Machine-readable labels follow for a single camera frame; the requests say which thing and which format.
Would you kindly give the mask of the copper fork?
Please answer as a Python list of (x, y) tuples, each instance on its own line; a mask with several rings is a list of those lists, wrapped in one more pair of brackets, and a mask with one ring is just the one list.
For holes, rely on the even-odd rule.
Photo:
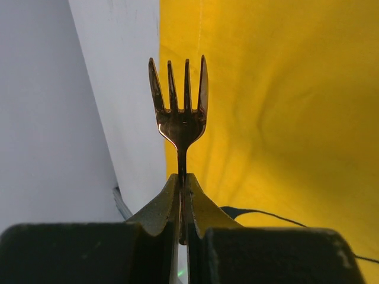
[(208, 69), (205, 56), (201, 57), (200, 82), (197, 108), (192, 108), (190, 61), (185, 62), (184, 107), (178, 107), (174, 71), (168, 61), (169, 108), (165, 108), (158, 72), (153, 58), (149, 59), (149, 83), (155, 108), (156, 123), (159, 133), (165, 137), (177, 152), (178, 180), (180, 196), (179, 243), (186, 245), (185, 225), (185, 181), (187, 176), (187, 150), (205, 132), (208, 113)]

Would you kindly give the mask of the yellow Pikachu placemat cloth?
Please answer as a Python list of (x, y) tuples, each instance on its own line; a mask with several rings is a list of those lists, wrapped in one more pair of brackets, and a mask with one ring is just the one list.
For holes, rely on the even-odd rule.
[(331, 228), (378, 282), (378, 2), (161, 1), (159, 79), (209, 77), (187, 169), (248, 227)]

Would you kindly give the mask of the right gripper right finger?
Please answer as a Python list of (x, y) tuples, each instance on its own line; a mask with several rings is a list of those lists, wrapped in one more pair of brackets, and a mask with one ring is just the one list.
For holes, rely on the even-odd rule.
[(349, 244), (327, 228), (244, 227), (189, 173), (189, 283), (364, 283)]

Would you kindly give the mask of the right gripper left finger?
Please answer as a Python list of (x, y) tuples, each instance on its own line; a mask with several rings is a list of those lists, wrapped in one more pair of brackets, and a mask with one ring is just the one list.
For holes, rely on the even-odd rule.
[(176, 283), (179, 186), (124, 222), (16, 224), (1, 234), (2, 283)]

